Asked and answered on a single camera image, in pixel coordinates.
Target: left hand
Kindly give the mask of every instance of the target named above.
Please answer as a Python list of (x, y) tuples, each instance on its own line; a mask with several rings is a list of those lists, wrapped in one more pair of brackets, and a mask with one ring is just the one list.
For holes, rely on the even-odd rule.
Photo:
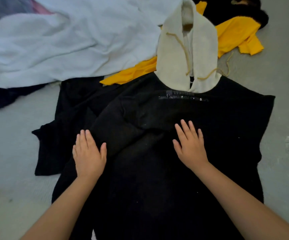
[(78, 178), (98, 178), (102, 175), (107, 162), (107, 145), (103, 143), (100, 152), (89, 130), (80, 131), (72, 149)]

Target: forearm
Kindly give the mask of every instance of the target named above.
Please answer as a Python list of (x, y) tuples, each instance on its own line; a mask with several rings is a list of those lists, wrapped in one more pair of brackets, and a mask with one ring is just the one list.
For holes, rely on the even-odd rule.
[(96, 182), (76, 178), (21, 239), (68, 239)]
[(289, 239), (289, 224), (207, 163), (194, 173), (213, 193), (246, 240)]

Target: pink fabric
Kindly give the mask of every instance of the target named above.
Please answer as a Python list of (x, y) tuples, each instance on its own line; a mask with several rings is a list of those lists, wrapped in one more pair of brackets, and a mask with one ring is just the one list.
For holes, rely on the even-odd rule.
[(31, 0), (32, 2), (32, 8), (33, 11), (37, 14), (47, 14), (47, 15), (51, 15), (54, 14), (53, 12), (50, 12), (49, 10), (47, 10), (43, 5), (41, 5), (40, 3), (36, 2), (35, 0)]

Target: finger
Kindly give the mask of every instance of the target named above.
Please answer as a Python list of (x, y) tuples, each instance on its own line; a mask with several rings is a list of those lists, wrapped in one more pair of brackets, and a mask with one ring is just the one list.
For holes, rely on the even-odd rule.
[(77, 153), (79, 153), (81, 151), (80, 134), (77, 135), (77, 139), (76, 139), (76, 151), (77, 151)]
[(184, 132), (185, 136), (187, 137), (187, 139), (193, 138), (193, 135), (192, 135), (187, 123), (185, 122), (185, 120), (181, 120), (181, 125), (182, 125), (183, 132)]
[(198, 129), (198, 136), (199, 136), (199, 141), (201, 141), (202, 144), (204, 145), (203, 132), (201, 131), (201, 129)]
[(107, 143), (102, 143), (100, 147), (100, 156), (103, 160), (107, 161)]
[(86, 130), (86, 142), (88, 144), (88, 148), (92, 148), (96, 145), (91, 133), (90, 133), (90, 130)]
[(175, 124), (174, 127), (175, 127), (175, 130), (177, 131), (179, 141), (180, 141), (181, 145), (183, 145), (183, 143), (185, 143), (187, 141), (187, 137), (186, 137), (185, 133), (182, 131), (182, 128), (180, 127), (180, 125)]
[(76, 145), (73, 145), (73, 148), (72, 148), (72, 155), (73, 155), (73, 159), (76, 161), (76, 158), (77, 158)]
[(173, 147), (175, 152), (177, 153), (178, 157), (180, 158), (180, 156), (182, 155), (182, 149), (181, 149), (181, 145), (179, 144), (179, 142), (177, 140), (172, 140), (173, 142)]
[(190, 131), (191, 131), (193, 137), (194, 137), (195, 139), (198, 139), (198, 135), (197, 135), (195, 126), (194, 126), (194, 124), (192, 123), (192, 121), (189, 121), (188, 124), (189, 124), (189, 128), (190, 128)]
[(83, 129), (80, 131), (80, 146), (81, 149), (88, 149), (86, 134)]

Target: gray carpet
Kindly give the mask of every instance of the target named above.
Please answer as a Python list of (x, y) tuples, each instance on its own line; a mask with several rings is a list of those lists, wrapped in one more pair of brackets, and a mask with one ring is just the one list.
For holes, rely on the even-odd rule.
[[(262, 2), (270, 20), (257, 36), (265, 49), (255, 56), (235, 50), (229, 77), (276, 96), (258, 170), (265, 204), (289, 222), (289, 154), (284, 142), (289, 136), (289, 0)], [(221, 58), (219, 67), (226, 68), (229, 55)], [(0, 110), (0, 190), (50, 202), (58, 176), (34, 176), (39, 143), (31, 131), (53, 120), (58, 93), (58, 86), (47, 86)]]

